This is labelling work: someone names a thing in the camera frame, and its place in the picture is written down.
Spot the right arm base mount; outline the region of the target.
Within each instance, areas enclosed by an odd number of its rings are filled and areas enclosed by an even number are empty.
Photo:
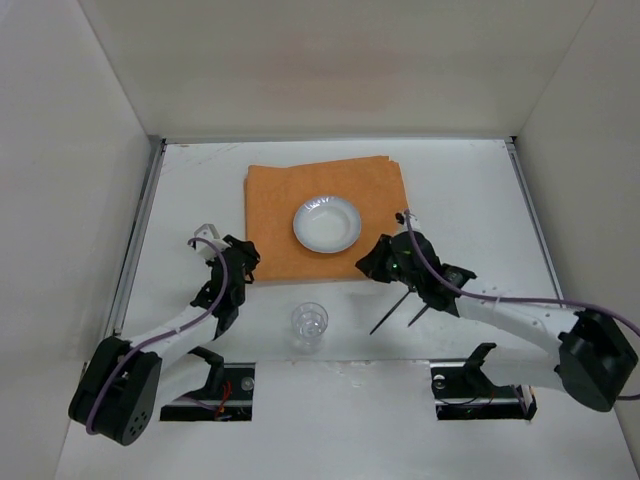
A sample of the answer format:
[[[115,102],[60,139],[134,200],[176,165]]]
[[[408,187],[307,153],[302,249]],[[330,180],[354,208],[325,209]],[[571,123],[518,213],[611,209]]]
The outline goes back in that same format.
[[[464,359],[430,363],[431,390],[440,421],[524,420],[537,413],[537,402],[526,385],[497,386],[481,371],[495,343],[481,343]]]

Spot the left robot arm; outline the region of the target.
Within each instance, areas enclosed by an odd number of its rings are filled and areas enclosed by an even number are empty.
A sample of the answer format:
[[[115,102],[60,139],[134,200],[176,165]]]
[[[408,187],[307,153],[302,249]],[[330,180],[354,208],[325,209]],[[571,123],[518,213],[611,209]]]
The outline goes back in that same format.
[[[69,418],[88,434],[128,446],[177,399],[200,407],[213,399],[216,415],[230,400],[234,385],[225,360],[206,345],[238,318],[260,255],[253,242],[231,235],[193,237],[189,243],[204,256],[209,280],[165,324],[130,339],[112,335],[99,343],[68,407]]]

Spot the white round plate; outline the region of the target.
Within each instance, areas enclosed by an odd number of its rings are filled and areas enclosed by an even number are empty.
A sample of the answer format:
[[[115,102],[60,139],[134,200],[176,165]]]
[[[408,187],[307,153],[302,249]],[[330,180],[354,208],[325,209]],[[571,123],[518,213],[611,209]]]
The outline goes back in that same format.
[[[296,239],[306,249],[335,254],[355,245],[362,220],[349,201],[338,196],[317,196],[299,207],[292,227]]]

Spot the orange cloth placemat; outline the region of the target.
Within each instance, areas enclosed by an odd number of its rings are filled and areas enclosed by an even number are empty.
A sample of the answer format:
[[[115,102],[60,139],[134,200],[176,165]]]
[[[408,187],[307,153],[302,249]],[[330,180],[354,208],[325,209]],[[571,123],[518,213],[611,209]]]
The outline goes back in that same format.
[[[315,253],[296,239],[295,213],[318,196],[341,197],[358,210],[361,233],[349,249]],[[395,214],[407,207],[401,168],[387,156],[291,167],[251,165],[245,180],[245,223],[246,237],[261,256],[255,278],[277,282],[362,279],[355,263],[372,250],[380,235],[395,231]]]

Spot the clear drinking glass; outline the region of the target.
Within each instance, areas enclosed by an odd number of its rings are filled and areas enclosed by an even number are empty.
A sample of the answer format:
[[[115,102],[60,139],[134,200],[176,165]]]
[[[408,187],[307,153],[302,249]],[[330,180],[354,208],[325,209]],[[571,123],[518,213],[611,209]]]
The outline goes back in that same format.
[[[329,315],[322,305],[315,302],[298,305],[291,315],[296,347],[308,353],[317,351],[322,346],[328,323]]]

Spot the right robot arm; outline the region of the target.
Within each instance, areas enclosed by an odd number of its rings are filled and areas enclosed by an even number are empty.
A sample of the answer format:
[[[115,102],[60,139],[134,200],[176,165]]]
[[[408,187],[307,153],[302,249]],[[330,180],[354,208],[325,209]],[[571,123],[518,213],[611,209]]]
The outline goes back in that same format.
[[[549,301],[510,302],[474,272],[441,262],[419,231],[380,236],[355,266],[373,281],[406,285],[427,308],[537,346],[531,352],[494,342],[478,345],[450,378],[447,390],[454,398],[488,397],[499,387],[524,384],[565,392],[591,410],[608,412],[638,364],[612,314],[555,308]]]

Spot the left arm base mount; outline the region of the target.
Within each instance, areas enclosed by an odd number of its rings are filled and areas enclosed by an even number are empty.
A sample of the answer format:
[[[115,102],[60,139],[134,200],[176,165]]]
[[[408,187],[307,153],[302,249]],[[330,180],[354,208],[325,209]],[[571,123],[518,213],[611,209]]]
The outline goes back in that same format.
[[[252,420],[255,363],[227,363],[204,347],[189,352],[187,360],[207,364],[204,385],[182,393],[159,410],[161,422],[248,422]]]

